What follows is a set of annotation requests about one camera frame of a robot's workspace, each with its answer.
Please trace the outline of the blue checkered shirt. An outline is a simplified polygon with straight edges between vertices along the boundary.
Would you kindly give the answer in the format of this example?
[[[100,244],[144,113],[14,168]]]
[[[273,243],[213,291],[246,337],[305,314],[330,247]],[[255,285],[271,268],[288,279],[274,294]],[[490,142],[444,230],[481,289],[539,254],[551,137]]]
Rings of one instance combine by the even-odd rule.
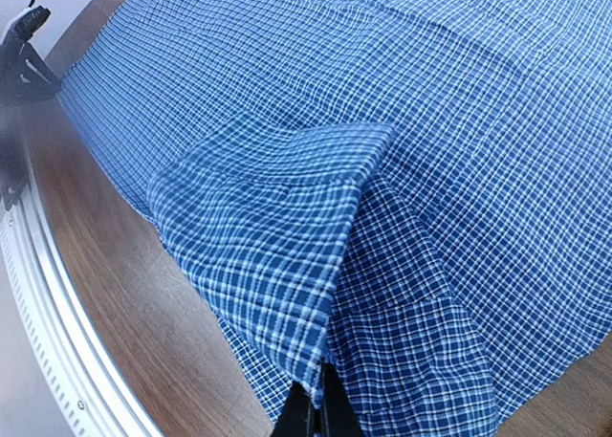
[[[60,103],[277,419],[491,436],[611,330],[611,0],[126,0]]]

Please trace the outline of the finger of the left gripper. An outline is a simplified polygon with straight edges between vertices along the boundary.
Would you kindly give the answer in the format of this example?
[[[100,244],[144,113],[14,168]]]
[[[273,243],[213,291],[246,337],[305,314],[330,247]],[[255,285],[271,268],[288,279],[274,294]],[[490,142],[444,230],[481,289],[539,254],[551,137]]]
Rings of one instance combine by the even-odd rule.
[[[61,80],[30,43],[5,42],[1,46],[1,102],[35,103],[53,98]]]

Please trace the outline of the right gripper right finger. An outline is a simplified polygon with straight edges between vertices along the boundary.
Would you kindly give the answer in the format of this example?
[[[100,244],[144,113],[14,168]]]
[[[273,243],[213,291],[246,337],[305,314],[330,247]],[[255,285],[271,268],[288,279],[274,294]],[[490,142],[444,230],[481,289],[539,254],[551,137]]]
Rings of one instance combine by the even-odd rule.
[[[319,411],[320,435],[324,437],[363,437],[357,414],[335,366],[324,363],[321,370],[323,389]]]

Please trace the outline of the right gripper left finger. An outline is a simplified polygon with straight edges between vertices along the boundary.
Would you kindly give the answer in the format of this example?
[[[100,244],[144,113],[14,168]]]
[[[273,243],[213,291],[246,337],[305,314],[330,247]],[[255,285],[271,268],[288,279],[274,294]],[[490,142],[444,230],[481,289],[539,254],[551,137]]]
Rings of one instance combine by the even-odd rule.
[[[314,437],[316,410],[299,382],[293,382],[272,437]]]

